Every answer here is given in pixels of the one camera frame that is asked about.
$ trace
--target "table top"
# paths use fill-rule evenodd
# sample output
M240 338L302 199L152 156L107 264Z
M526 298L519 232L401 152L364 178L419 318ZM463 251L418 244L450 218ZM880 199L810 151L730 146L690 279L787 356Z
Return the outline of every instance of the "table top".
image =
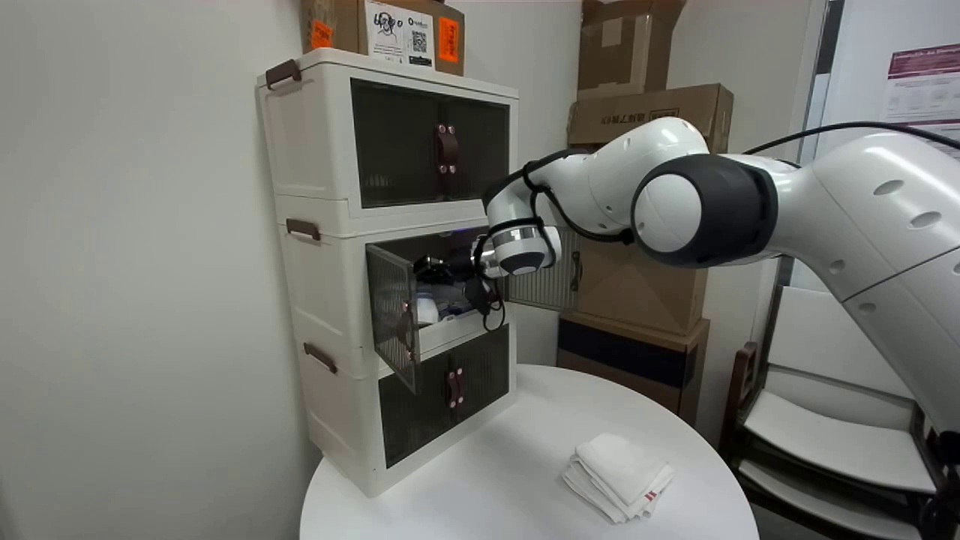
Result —
M299 540L759 536L732 471L671 412L612 380L553 366L519 366L517 389L511 408L378 499L365 499L325 460L302 501ZM674 480L651 520L612 524L560 482L576 444L599 433L671 460Z

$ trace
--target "cable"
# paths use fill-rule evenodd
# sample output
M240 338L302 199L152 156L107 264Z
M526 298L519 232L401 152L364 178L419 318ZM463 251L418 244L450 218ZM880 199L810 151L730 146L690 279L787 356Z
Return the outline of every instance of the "cable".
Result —
M810 136L820 136L820 132L842 132L842 129L905 132L905 136L927 137L927 141L932 141L932 144L942 144L942 146L960 151L960 141L945 137L945 136L935 136L935 132L924 132L924 129L904 126L904 123L856 120L856 123L827 123L827 126L816 126L816 129L792 132L792 136L787 136L787 137L774 137L774 141L768 141L768 144L749 146L749 151L744 151L744 152L761 152L761 151L784 146L784 144L790 144L790 141L800 141L800 137L810 137Z

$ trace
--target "box on cabinet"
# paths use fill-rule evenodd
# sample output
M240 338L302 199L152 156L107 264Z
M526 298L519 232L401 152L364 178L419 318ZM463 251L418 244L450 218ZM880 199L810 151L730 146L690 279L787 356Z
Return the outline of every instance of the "box on cabinet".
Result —
M463 76L466 14L434 0L302 0L307 48Z

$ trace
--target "white towel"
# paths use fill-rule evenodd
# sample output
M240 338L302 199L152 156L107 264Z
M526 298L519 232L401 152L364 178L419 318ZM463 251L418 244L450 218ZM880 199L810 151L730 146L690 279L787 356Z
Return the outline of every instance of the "white towel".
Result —
M560 480L612 521L651 517L671 468L624 437L596 434L576 447Z

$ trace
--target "white robotic arm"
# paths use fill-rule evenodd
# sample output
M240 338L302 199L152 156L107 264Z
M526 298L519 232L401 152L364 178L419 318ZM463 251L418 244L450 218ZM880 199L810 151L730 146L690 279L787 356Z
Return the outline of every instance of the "white robotic arm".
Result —
M810 264L938 433L960 433L960 162L880 132L810 168L711 156L684 120L646 123L592 156L535 162L483 203L483 267L553 267L550 194L576 233L635 239L651 259L711 267L761 256Z

